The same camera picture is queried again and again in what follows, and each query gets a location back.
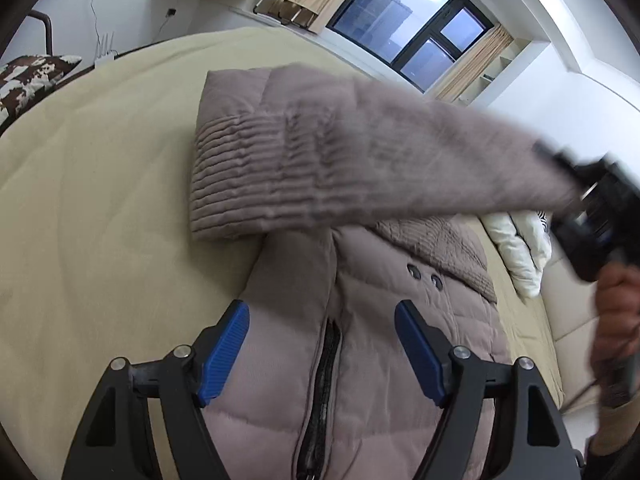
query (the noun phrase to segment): pillow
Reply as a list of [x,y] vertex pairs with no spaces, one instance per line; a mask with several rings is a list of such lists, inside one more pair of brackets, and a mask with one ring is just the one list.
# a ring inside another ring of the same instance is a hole
[[519,211],[511,213],[511,220],[523,238],[536,268],[542,272],[551,259],[551,237],[537,212]]
[[0,66],[0,135],[81,61],[79,56],[22,56]]
[[517,293],[523,298],[535,298],[540,293],[542,271],[533,263],[529,247],[518,235],[511,216],[494,213],[482,216],[481,221],[496,245]]

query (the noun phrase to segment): sleeve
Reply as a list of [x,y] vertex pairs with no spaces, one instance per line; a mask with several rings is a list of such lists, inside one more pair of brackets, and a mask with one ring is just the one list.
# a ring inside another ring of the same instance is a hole
[[591,439],[583,480],[603,480],[626,451],[640,425],[640,394],[619,408],[601,407],[598,433]]

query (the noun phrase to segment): window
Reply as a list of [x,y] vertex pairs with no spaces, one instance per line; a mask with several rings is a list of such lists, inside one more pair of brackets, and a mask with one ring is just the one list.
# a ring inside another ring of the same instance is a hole
[[346,0],[329,27],[425,91],[493,24],[468,0]]

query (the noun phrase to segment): jacket button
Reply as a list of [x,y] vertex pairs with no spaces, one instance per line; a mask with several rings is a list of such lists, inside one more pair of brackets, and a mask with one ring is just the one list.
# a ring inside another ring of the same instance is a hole
[[414,277],[415,280],[420,280],[422,275],[420,274],[420,269],[416,267],[414,264],[407,264],[406,266],[409,274]]
[[431,281],[433,282],[433,285],[435,285],[438,290],[442,290],[444,288],[444,283],[442,283],[440,276],[438,276],[437,274],[431,275]]

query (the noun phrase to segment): person's arm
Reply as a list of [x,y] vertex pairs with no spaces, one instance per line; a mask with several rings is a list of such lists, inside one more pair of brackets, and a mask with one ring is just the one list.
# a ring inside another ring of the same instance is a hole
[[[640,349],[640,269],[619,263],[606,265],[598,277],[595,305],[598,326],[591,368],[604,392],[610,381],[610,361],[632,356]],[[602,480],[640,425],[640,394],[622,406],[610,404],[610,399],[601,396],[598,433],[589,444],[584,480]]]

